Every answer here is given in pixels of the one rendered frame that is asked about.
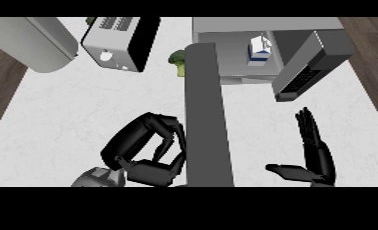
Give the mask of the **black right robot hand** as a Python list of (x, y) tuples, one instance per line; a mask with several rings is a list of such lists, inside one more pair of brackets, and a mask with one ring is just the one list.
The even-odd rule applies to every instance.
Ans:
[(285, 180), (309, 182), (312, 187), (334, 187), (336, 164), (327, 143), (322, 141), (313, 114), (305, 107), (296, 114), (305, 149), (306, 166), (268, 164), (266, 170)]

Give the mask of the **silver and black toaster oven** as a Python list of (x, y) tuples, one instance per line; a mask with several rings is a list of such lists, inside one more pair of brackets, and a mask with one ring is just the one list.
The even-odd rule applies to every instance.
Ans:
[(102, 68), (145, 70), (160, 23), (160, 17), (93, 18), (82, 47)]

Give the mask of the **grey microwave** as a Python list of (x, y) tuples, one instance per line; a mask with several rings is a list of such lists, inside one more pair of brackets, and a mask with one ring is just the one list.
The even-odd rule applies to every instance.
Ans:
[[(279, 102), (296, 100), (355, 54), (336, 17), (195, 17), (192, 37), (212, 47), (220, 83), (269, 83)], [(272, 43), (265, 62), (251, 60), (253, 38)]]

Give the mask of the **dark grey microwave door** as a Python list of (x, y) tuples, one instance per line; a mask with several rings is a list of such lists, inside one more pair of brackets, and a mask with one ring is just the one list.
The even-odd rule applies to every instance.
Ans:
[(195, 43), (185, 52), (188, 186), (234, 187), (216, 44)]

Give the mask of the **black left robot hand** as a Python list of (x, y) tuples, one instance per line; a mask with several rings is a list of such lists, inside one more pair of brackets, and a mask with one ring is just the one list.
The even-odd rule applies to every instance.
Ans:
[[(152, 159), (135, 161), (154, 135), (163, 138)], [(179, 140), (181, 153), (170, 164), (160, 160), (175, 140)], [(175, 116), (147, 112), (119, 131), (101, 151), (105, 165), (114, 171), (124, 169), (127, 180), (154, 187), (169, 187), (182, 173), (186, 161), (186, 138), (184, 125)]]

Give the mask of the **green broccoli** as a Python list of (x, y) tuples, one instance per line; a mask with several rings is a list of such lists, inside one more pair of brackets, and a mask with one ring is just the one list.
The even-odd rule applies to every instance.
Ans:
[(169, 63), (178, 67), (178, 76), (185, 76), (185, 51), (178, 50), (169, 57)]

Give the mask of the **white and blue milk carton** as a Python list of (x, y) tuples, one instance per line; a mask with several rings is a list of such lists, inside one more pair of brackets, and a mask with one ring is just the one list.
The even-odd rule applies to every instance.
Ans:
[(250, 40), (248, 44), (248, 65), (263, 66), (272, 56), (272, 42), (260, 34)]

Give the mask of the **pale grey rounded appliance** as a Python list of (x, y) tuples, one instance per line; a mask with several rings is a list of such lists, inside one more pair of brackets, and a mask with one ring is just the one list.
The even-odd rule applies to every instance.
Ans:
[(57, 17), (0, 17), (0, 49), (39, 73), (76, 59), (79, 42)]

